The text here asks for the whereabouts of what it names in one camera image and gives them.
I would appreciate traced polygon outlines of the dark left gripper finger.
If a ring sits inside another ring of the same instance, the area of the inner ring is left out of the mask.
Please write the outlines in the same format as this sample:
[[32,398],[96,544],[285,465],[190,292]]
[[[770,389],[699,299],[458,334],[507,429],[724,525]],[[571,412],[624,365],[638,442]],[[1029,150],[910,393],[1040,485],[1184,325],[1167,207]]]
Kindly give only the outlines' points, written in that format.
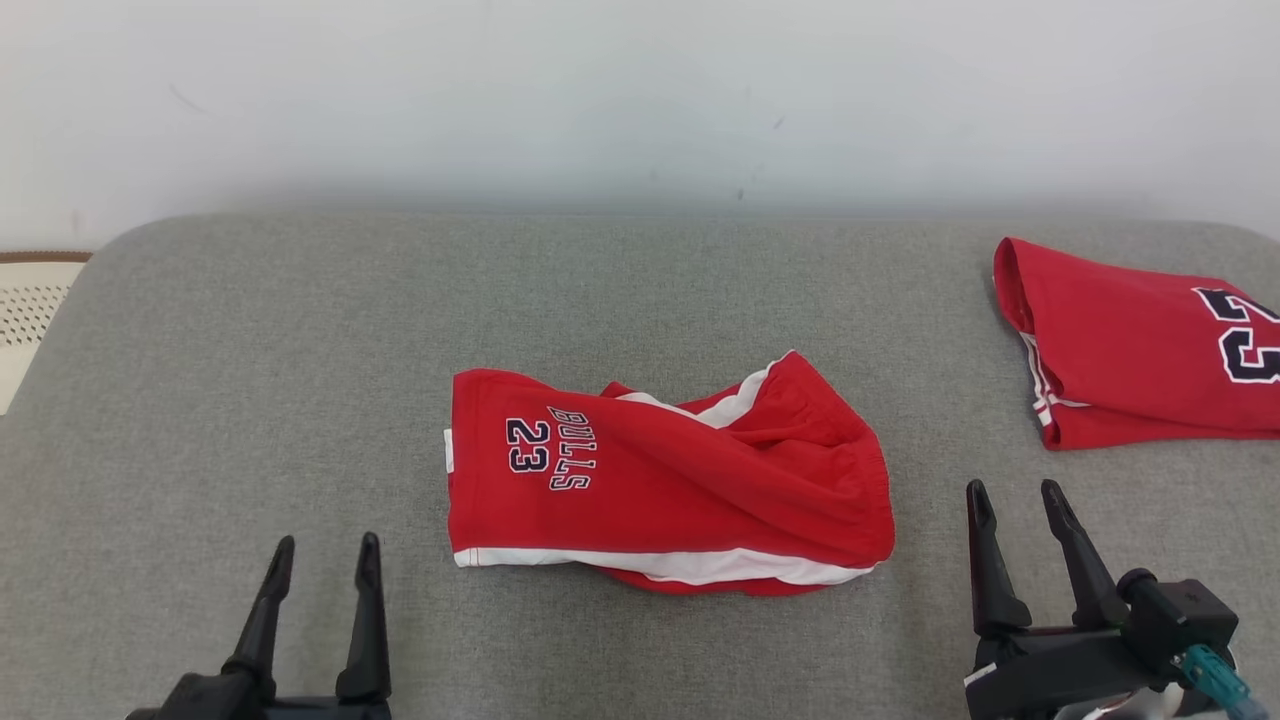
[[246,674],[260,701],[276,698],[276,682],[273,675],[276,630],[280,606],[291,589],[293,562],[294,537],[284,536],[255,596],[239,639],[221,666],[224,675]]
[[335,680],[342,703],[384,703],[392,694],[380,541],[364,534],[355,569],[357,605],[346,667]]

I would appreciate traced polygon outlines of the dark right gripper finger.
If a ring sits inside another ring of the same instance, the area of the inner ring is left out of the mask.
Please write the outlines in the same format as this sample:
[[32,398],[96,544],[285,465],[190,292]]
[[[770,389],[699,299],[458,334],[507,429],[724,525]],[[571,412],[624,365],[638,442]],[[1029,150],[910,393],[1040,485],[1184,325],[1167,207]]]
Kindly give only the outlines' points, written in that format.
[[1018,598],[998,543],[998,519],[980,479],[966,484],[973,630],[980,637],[1023,632],[1030,610]]
[[1123,625],[1129,609],[1062,487],[1053,479],[1043,479],[1039,491],[1050,529],[1060,543],[1068,569],[1075,601],[1071,624],[1088,632]]

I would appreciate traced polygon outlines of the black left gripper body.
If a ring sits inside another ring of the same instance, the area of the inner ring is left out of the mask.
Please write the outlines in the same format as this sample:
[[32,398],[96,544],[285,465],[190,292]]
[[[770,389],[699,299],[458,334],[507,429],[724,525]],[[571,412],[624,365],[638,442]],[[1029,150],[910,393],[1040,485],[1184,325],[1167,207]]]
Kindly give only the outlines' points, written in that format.
[[134,719],[390,719],[385,701],[337,697],[262,700],[248,674],[187,673],[157,707],[136,708]]

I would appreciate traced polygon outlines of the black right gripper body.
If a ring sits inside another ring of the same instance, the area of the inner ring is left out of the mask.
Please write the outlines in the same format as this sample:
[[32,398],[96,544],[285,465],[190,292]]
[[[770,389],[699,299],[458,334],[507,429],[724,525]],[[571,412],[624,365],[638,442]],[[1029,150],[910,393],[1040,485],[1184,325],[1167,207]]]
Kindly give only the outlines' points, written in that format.
[[972,719],[1172,719],[1183,703],[1119,632],[1065,626],[980,637],[964,694]]

